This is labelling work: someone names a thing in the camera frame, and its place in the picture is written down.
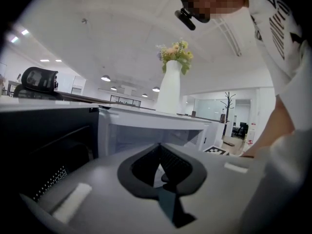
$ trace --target person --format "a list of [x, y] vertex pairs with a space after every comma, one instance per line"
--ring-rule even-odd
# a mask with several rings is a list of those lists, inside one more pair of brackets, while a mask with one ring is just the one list
[[17, 77], [17, 79], [16, 79], [16, 82], [21, 83], [21, 74], [18, 75], [18, 77]]
[[54, 90], [57, 90], [58, 87], [59, 87], [59, 83], [58, 83], [57, 79], [58, 79], [58, 77], [55, 76], [55, 77], [54, 77]]
[[247, 7], [257, 46], [270, 71], [276, 103], [258, 141], [244, 154], [254, 156], [293, 130], [312, 128], [311, 48], [284, 0], [185, 0], [184, 7], [206, 18]]

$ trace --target green leaf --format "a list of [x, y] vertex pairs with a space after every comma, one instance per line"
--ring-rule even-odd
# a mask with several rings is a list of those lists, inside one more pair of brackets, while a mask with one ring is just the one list
[[176, 60], [176, 55], [172, 53], [170, 58], [171, 58], [171, 60]]
[[184, 63], [187, 63], [187, 60], [186, 59], [184, 59], [184, 58], [178, 58], [178, 59], [176, 59], [178, 62], [180, 62], [182, 65], [184, 64]]
[[162, 66], [162, 71], [163, 71], [164, 74], [166, 73], [166, 71], [167, 71], [167, 66], [166, 65]]
[[182, 74], [183, 74], [183, 75], [185, 75], [185, 74], [186, 74], [187, 69], [186, 69], [186, 67], [185, 67], [185, 66], [183, 66], [183, 67], [182, 67], [181, 72], [182, 72]]

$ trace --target recessed light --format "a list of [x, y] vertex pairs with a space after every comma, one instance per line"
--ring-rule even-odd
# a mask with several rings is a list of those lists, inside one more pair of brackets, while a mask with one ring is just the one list
[[104, 81], [111, 81], [109, 76], [102, 76], [101, 79]]
[[155, 87], [155, 88], [153, 88], [153, 91], [154, 91], [154, 92], [159, 92], [159, 91], [160, 91], [160, 88]]
[[23, 30], [21, 33], [25, 36], [25, 35], [28, 34], [29, 32], [28, 32], [27, 29], [25, 29], [25, 30]]
[[16, 42], [18, 39], [19, 39], [18, 37], [14, 37], [14, 38], [11, 40], [11, 42], [14, 43], [14, 42]]

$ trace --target white ceiling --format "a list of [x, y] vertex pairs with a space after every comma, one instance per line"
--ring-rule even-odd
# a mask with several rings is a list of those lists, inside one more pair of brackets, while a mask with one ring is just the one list
[[[10, 33], [6, 35], [7, 44], [6, 47], [13, 49], [16, 53], [27, 58], [34, 63], [37, 67], [46, 69], [67, 69], [68, 66], [64, 62], [57, 62], [60, 58], [53, 55], [48, 51], [37, 39], [28, 33], [23, 35], [21, 32], [25, 30], [20, 24], [15, 24]], [[14, 37], [19, 39], [14, 43], [11, 40]], [[49, 62], [40, 62], [42, 59], [50, 60]]]
[[[192, 79], [185, 77], [181, 83], [192, 94], [195, 91], [187, 83], [196, 83], [193, 77], [202, 75], [209, 63], [224, 58], [243, 62], [254, 52], [254, 29], [247, 10], [242, 9], [208, 24], [194, 19], [196, 30], [190, 31], [174, 16], [180, 8], [180, 0], [35, 0], [20, 23], [40, 43], [34, 42], [49, 50], [40, 56], [57, 56], [101, 89], [132, 86], [136, 96], [153, 97], [152, 88], [161, 84], [162, 63], [156, 57], [156, 45], [171, 45], [182, 37], [195, 56]], [[38, 58], [35, 43], [20, 49]], [[220, 74], [228, 68], [224, 62], [218, 67]], [[101, 81], [102, 75], [109, 75], [114, 84]], [[205, 84], [200, 90], [205, 91]]]

